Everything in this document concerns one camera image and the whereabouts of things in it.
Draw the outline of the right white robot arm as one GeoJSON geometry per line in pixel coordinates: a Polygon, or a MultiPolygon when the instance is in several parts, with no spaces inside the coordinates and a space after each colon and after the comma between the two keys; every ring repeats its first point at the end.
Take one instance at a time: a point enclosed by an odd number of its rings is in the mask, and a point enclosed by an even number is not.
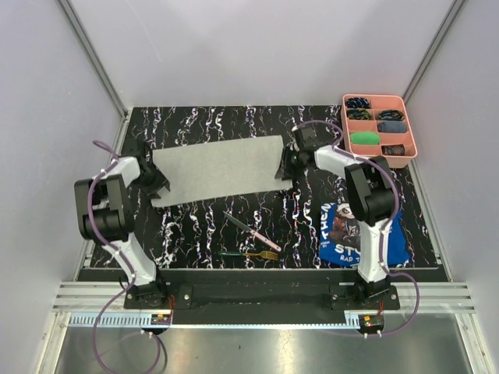
{"type": "Polygon", "coordinates": [[[388,236],[399,211],[398,191],[387,160],[367,158],[319,140],[313,121],[292,129],[294,141],[284,147],[276,179],[295,179],[315,167],[344,178],[347,198],[360,228],[358,276],[350,288],[356,304],[371,309],[391,286],[388,269],[388,236]]]}

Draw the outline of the grey cloth napkin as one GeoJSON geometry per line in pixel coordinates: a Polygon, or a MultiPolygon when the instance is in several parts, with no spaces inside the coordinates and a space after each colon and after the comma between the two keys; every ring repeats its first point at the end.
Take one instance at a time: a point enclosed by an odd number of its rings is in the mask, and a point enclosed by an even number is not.
{"type": "Polygon", "coordinates": [[[153,151],[154,164],[170,182],[154,207],[270,192],[292,187],[275,175],[284,143],[280,136],[224,140],[153,151]]]}

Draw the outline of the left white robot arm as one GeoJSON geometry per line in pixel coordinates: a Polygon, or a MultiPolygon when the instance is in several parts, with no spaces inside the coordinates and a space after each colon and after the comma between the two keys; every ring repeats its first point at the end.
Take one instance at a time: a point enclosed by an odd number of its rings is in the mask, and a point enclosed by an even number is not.
{"type": "Polygon", "coordinates": [[[121,154],[101,141],[93,144],[108,151],[111,162],[93,178],[74,184],[80,234],[120,265],[127,277],[123,290],[132,305],[158,309],[168,302],[168,286],[134,234],[128,188],[136,186],[154,201],[170,190],[170,182],[154,164],[152,149],[143,140],[134,140],[121,154]]]}

